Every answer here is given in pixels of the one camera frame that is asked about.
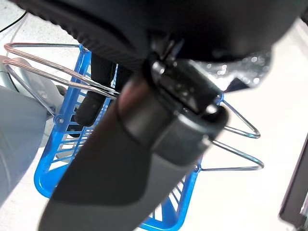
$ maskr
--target black cable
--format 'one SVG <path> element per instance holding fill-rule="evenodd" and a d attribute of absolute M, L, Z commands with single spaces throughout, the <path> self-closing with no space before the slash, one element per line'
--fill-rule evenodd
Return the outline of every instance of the black cable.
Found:
<path fill-rule="evenodd" d="M 25 12 L 23 13 L 23 15 L 21 15 L 17 20 L 15 20 L 14 22 L 12 22 L 11 24 L 9 24 L 8 26 L 6 26 L 5 28 L 1 29 L 1 30 L 0 30 L 0 33 L 3 32 L 3 31 L 5 31 L 6 29 L 10 28 L 11 26 L 15 25 L 16 23 L 18 23 L 20 20 L 23 19 L 23 17 L 25 17 L 26 14 L 27 14 L 27 12 L 25 11 Z"/>

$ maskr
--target screw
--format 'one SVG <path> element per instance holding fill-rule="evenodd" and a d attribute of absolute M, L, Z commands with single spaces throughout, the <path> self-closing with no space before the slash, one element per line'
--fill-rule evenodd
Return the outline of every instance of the screw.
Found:
<path fill-rule="evenodd" d="M 46 100 L 47 99 L 47 95 L 45 93 L 43 93 L 42 94 L 42 98 Z"/>

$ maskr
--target gray plastic part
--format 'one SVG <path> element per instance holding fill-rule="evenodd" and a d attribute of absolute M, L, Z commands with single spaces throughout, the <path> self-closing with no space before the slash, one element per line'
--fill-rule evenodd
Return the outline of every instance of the gray plastic part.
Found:
<path fill-rule="evenodd" d="M 23 58 L 14 58 L 13 60 L 31 66 Z M 14 71 L 31 88 L 31 90 L 35 91 L 35 93 L 39 95 L 50 108 L 54 109 L 55 113 L 60 111 L 64 98 L 50 79 L 41 77 L 40 75 L 28 72 L 18 67 L 15 67 Z M 21 94 L 32 97 L 32 95 L 21 86 L 15 78 L 13 78 L 13 83 Z"/>
<path fill-rule="evenodd" d="M 0 206 L 37 153 L 46 114 L 35 99 L 0 86 Z"/>

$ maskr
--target white surface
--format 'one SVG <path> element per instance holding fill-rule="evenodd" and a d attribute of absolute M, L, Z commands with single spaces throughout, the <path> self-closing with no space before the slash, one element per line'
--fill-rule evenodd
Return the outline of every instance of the white surface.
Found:
<path fill-rule="evenodd" d="M 22 11 L 0 0 L 0 27 L 18 18 Z M 1 41 L 10 40 L 9 34 Z M 291 228 L 277 218 L 280 205 L 308 132 L 307 48 L 294 39 L 293 30 L 277 43 L 270 74 L 256 90 L 228 94 L 227 101 L 261 132 L 259 140 L 224 133 L 220 141 L 255 155 L 266 167 L 257 172 L 200 173 L 181 231 L 286 231 Z M 16 42 L 76 43 L 58 26 L 30 16 Z M 32 50 L 33 54 L 72 68 L 78 51 L 72 49 Z M 239 124 L 232 117 L 230 124 Z M 0 231 L 35 231 L 47 202 L 33 184 L 42 153 L 0 210 Z M 249 164 L 214 147 L 206 153 L 205 167 Z"/>

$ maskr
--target chrome wire frame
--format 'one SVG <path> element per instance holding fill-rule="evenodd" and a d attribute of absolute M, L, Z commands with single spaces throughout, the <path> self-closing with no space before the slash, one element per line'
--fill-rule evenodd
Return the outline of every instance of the chrome wire frame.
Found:
<path fill-rule="evenodd" d="M 22 64 L 20 62 L 15 61 L 15 60 L 7 59 L 7 60 L 4 60 L 3 63 L 6 66 L 7 65 L 14 65 L 14 66 L 23 68 L 27 71 L 30 71 L 30 72 L 38 74 L 42 77 L 54 80 L 56 82 L 62 83 L 62 84 L 67 85 L 69 87 L 74 87 L 74 88 L 78 88 L 78 89 L 82 89 L 82 90 L 90 90 L 90 91 L 96 92 L 98 94 L 104 95 L 104 96 L 106 96 L 110 99 L 113 99 L 113 100 L 116 99 L 116 97 L 119 95 L 119 92 L 117 92 L 116 90 L 114 90 L 111 87 L 107 87 L 107 86 L 104 86 L 102 84 L 99 84 L 99 83 L 93 81 L 92 79 L 87 78 L 87 77 L 85 77 L 85 76 L 83 76 L 83 75 L 81 75 L 81 74 L 79 74 L 79 73 L 77 73 L 77 72 L 75 72 L 75 71 L 73 71 L 69 68 L 66 68 L 62 65 L 53 63 L 51 61 L 48 61 L 48 60 L 45 60 L 45 59 L 42 59 L 42 58 L 39 58 L 39 57 L 36 57 L 36 56 L 29 54 L 29 53 L 26 53 L 24 51 L 17 50 L 17 49 L 15 49 L 16 47 L 19 47 L 19 48 L 20 47 L 22 47 L 22 48 L 24 48 L 24 47 L 59 47 L 59 48 L 60 47 L 75 47 L 75 48 L 78 48 L 79 45 L 76 45 L 76 44 L 52 44 L 52 43 L 7 43 L 7 44 L 4 45 L 4 48 L 9 53 L 16 54 L 20 57 L 32 60 L 34 62 L 43 64 L 45 66 L 52 67 L 52 68 L 54 68 L 58 71 L 62 71 L 62 72 L 66 73 L 70 76 L 73 76 L 73 77 L 81 80 L 85 84 L 67 81 L 67 80 L 65 80 L 61 77 L 57 77 L 57 76 L 49 74 L 47 72 L 38 70 L 37 68 L 27 66 L 25 64 Z"/>
<path fill-rule="evenodd" d="M 79 80 L 81 80 L 83 83 L 75 83 L 72 81 L 68 81 L 65 80 L 63 78 L 57 77 L 55 75 L 49 74 L 47 72 L 38 70 L 37 68 L 25 65 L 23 63 L 20 63 L 16 60 L 12 60 L 12 59 L 6 59 L 3 61 L 4 65 L 6 66 L 8 72 L 10 73 L 10 75 L 12 75 L 23 87 L 25 87 L 25 89 L 33 96 L 35 97 L 52 115 L 54 115 L 54 111 L 47 106 L 47 104 L 41 99 L 40 96 L 38 96 L 37 94 L 35 94 L 35 92 L 33 92 L 31 90 L 31 88 L 14 72 L 14 70 L 10 67 L 10 65 L 12 66 L 16 66 L 19 68 L 23 68 L 29 72 L 35 73 L 37 75 L 40 75 L 42 77 L 48 78 L 50 80 L 54 80 L 56 82 L 62 83 L 64 85 L 67 85 L 69 87 L 74 87 L 74 88 L 78 88 L 78 89 L 82 89 L 82 90 L 90 90 L 93 92 L 96 92 L 98 94 L 104 95 L 106 97 L 109 97 L 110 99 L 116 99 L 117 96 L 119 95 L 119 92 L 115 91 L 113 88 L 101 85 L 93 80 L 91 80 L 90 78 L 87 78 L 73 70 L 70 70 L 64 66 L 61 66 L 59 64 L 55 64 L 53 62 L 50 62 L 48 60 L 36 57 L 34 55 L 31 55 L 29 53 L 23 52 L 23 51 L 19 51 L 17 49 L 15 49 L 16 47 L 72 47 L 72 48 L 78 48 L 79 45 L 76 44 L 50 44 L 50 43 L 8 43 L 4 45 L 4 48 L 6 49 L 7 52 L 9 53 L 13 53 L 16 55 L 19 55 L 23 58 L 38 62 L 40 64 L 55 68 L 56 70 L 62 71 L 66 74 L 69 74 Z M 229 132 L 233 132 L 235 134 L 238 135 L 242 135 L 245 137 L 249 137 L 249 138 L 259 138 L 260 137 L 260 133 L 259 131 L 249 122 L 247 121 L 238 111 L 236 111 L 230 104 L 228 104 L 224 99 L 222 99 L 220 102 L 223 102 L 228 108 L 230 108 L 231 111 L 233 111 L 254 133 L 249 133 L 249 132 L 245 132 L 236 128 L 232 128 L 232 127 L 228 127 L 225 126 L 225 130 L 229 131 Z M 219 147 L 222 148 L 228 152 L 231 152 L 233 154 L 236 154 L 242 158 L 245 158 L 247 160 L 250 160 L 254 163 L 256 163 L 256 166 L 251 166 L 251 167 L 221 167 L 221 168 L 202 168 L 200 167 L 201 171 L 245 171 L 245 170 L 259 170 L 262 169 L 264 167 L 264 164 L 262 163 L 262 161 L 256 159 L 253 156 L 250 156 L 240 150 L 237 150 L 235 148 L 232 148 L 226 144 L 223 144 L 219 141 L 212 141 L 212 143 Z"/>
<path fill-rule="evenodd" d="M 253 126 L 244 116 L 242 116 L 234 107 L 232 107 L 228 102 L 226 102 L 224 100 L 223 95 L 221 96 L 221 100 L 219 102 L 220 103 L 224 103 L 233 113 L 235 113 L 241 121 L 243 121 L 251 130 L 253 133 L 250 132 L 246 132 L 237 128 L 233 128 L 233 127 L 228 127 L 225 126 L 224 130 L 235 133 L 237 135 L 241 135 L 241 136 L 245 136 L 247 138 L 253 138 L 253 139 L 258 139 L 260 138 L 260 132 L 258 131 L 258 129 L 256 129 L 255 126 Z M 260 170 L 262 168 L 264 168 L 264 163 L 262 161 L 260 161 L 259 159 L 255 158 L 254 156 L 251 156 L 247 153 L 244 153 L 238 149 L 235 149 L 225 143 L 221 143 L 219 141 L 212 141 L 212 144 L 222 148 L 223 150 L 226 150 L 230 153 L 236 154 L 246 160 L 249 160 L 253 163 L 255 163 L 255 166 L 247 166 L 247 167 L 217 167 L 217 168 L 202 168 L 200 167 L 201 171 L 254 171 L 254 170 Z"/>

